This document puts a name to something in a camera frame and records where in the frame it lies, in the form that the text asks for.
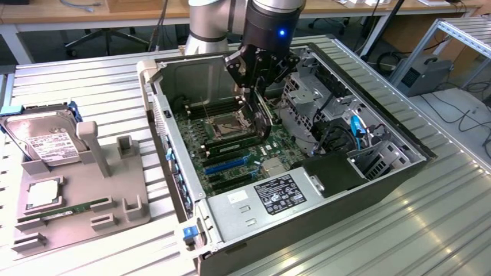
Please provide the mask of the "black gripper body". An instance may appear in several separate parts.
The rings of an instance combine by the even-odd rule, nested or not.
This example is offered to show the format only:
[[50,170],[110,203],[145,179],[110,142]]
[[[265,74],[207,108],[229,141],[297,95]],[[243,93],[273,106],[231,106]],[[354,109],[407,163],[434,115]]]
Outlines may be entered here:
[[302,11],[302,4],[247,5],[242,41],[246,55],[259,50],[287,54]]

